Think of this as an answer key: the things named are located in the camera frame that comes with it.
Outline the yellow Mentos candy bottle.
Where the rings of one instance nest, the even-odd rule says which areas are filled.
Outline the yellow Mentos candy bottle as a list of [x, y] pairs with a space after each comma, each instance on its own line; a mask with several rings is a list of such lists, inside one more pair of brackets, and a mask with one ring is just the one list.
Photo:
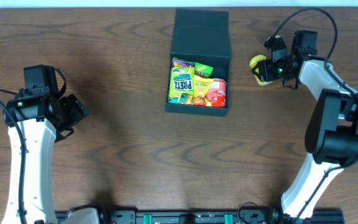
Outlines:
[[265, 86], [272, 82], [270, 77], [271, 67], [266, 56], [257, 55], [253, 57], [249, 62], [249, 66], [252, 74], [260, 86]]

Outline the red potato chips can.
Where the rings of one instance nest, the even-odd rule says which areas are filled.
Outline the red potato chips can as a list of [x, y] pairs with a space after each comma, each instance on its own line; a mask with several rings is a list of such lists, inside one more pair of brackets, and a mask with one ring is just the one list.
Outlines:
[[212, 107], [226, 107], [226, 85], [227, 83], [223, 79], [213, 79], [213, 82], [206, 94], [206, 98], [211, 103]]

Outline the Haribo worms candy bag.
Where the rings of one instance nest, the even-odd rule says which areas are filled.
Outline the Haribo worms candy bag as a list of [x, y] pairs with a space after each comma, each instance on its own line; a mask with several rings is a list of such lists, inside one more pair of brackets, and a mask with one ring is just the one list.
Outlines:
[[195, 62], [195, 75], [201, 78], [209, 78], [213, 72], [213, 67]]

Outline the yellow Julies biscuit packet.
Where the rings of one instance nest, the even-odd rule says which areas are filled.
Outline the yellow Julies biscuit packet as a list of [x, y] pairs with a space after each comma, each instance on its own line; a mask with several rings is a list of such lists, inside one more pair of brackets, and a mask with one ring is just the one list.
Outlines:
[[211, 78], [194, 76], [193, 106], [211, 106], [206, 95], [213, 83]]

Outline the black gift box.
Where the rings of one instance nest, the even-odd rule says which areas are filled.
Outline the black gift box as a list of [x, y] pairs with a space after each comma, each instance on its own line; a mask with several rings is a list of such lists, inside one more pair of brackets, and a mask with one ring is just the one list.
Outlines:
[[178, 9], [175, 14], [170, 70], [172, 58], [198, 62], [213, 67], [209, 78], [226, 81], [226, 107], [193, 106], [168, 103], [170, 72], [165, 111], [171, 113], [225, 116], [229, 110], [229, 67], [231, 43], [229, 38], [229, 14], [223, 11]]

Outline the green Pretz snack box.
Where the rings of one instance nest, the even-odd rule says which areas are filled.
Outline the green Pretz snack box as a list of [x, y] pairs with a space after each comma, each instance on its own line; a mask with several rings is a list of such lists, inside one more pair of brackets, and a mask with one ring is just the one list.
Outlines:
[[192, 105], [194, 94], [195, 63], [172, 58], [168, 103]]

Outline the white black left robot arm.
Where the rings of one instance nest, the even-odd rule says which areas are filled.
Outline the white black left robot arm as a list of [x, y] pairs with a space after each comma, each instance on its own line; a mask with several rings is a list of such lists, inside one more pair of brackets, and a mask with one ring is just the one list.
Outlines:
[[89, 112], [75, 95], [47, 87], [21, 90], [8, 101], [4, 119], [11, 144], [9, 197], [3, 223], [99, 223], [95, 208], [68, 212], [59, 220], [52, 195], [52, 159], [63, 132]]

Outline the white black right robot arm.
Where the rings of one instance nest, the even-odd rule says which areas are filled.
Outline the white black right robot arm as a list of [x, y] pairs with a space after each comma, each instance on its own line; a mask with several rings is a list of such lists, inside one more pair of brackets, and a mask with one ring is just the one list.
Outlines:
[[331, 63], [304, 55], [293, 69], [292, 59], [272, 62], [264, 55], [249, 65], [260, 85], [295, 78], [316, 99], [305, 133], [305, 161], [290, 188], [281, 196], [277, 223], [306, 223], [329, 183], [358, 162], [358, 91], [345, 83]]

